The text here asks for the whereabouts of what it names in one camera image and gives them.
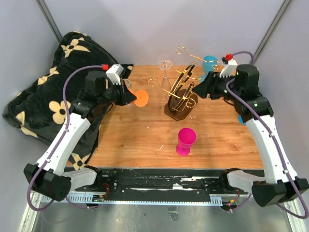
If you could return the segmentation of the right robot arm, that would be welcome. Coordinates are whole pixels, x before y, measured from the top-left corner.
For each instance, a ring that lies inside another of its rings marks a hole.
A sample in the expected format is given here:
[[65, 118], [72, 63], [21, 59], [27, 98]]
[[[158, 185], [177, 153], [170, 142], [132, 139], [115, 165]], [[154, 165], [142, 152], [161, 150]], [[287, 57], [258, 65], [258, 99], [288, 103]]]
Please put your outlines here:
[[251, 64], [236, 67], [236, 74], [220, 77], [210, 72], [193, 88], [201, 98], [232, 100], [236, 112], [249, 129], [264, 168], [264, 177], [246, 173], [238, 168], [223, 171], [219, 189], [230, 193], [235, 188], [251, 194], [256, 203], [269, 206], [297, 198], [309, 188], [307, 179], [298, 177], [280, 142], [275, 117], [268, 99], [259, 91], [259, 71]]

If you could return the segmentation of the clear wine glass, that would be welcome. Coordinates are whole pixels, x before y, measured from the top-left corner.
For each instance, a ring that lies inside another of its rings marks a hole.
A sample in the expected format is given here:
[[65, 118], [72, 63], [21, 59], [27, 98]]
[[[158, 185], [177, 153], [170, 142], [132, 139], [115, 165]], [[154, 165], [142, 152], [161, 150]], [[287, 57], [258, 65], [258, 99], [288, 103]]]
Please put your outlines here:
[[132, 88], [132, 83], [129, 79], [125, 78], [123, 79], [125, 86], [129, 89]]
[[158, 63], [159, 69], [164, 71], [164, 76], [161, 82], [161, 87], [165, 90], [171, 89], [171, 84], [167, 75], [167, 70], [169, 70], [172, 67], [172, 62], [170, 60], [161, 60]]

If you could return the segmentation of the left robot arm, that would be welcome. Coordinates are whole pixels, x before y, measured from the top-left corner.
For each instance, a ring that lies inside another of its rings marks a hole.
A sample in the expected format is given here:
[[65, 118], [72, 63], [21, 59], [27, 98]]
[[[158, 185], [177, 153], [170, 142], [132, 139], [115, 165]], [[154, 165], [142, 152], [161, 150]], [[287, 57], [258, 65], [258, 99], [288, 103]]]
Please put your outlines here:
[[105, 107], [110, 103], [124, 106], [136, 100], [120, 76], [121, 72], [113, 68], [105, 72], [89, 72], [85, 88], [71, 104], [68, 118], [47, 151], [36, 164], [25, 166], [28, 191], [33, 190], [60, 202], [77, 188], [88, 186], [92, 191], [98, 191], [103, 187], [102, 171], [98, 168], [85, 166], [70, 172], [64, 169], [78, 141], [91, 122], [100, 119]]

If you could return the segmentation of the pink wine glass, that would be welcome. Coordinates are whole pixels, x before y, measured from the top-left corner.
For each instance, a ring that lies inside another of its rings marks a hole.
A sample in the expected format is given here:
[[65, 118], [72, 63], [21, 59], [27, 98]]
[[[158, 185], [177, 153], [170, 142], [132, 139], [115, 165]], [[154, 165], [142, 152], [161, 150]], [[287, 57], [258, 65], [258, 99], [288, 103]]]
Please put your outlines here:
[[182, 128], [178, 132], [178, 143], [176, 153], [179, 156], [187, 156], [190, 153], [191, 146], [195, 143], [197, 134], [192, 128]]

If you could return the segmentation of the orange wine glass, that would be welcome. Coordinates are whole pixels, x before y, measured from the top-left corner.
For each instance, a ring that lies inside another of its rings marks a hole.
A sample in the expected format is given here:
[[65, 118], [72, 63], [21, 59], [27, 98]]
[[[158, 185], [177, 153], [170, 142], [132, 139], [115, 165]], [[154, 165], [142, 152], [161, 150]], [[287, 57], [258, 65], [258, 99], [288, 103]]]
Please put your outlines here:
[[140, 89], [134, 91], [133, 89], [129, 89], [129, 91], [136, 96], [136, 100], [131, 102], [130, 104], [134, 104], [137, 107], [144, 107], [149, 101], [149, 95], [146, 90]]

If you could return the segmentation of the blue wine glass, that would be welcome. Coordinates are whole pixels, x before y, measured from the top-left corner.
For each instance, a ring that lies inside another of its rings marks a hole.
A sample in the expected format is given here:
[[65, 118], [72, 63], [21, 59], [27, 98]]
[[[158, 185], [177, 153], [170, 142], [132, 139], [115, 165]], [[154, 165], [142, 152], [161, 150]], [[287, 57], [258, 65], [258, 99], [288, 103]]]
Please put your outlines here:
[[238, 116], [238, 120], [242, 125], [245, 125], [245, 122], [243, 121], [241, 115]]
[[205, 56], [203, 58], [206, 62], [202, 63], [203, 75], [200, 76], [200, 82], [203, 82], [209, 72], [214, 71], [214, 65], [217, 64], [218, 59], [214, 56]]

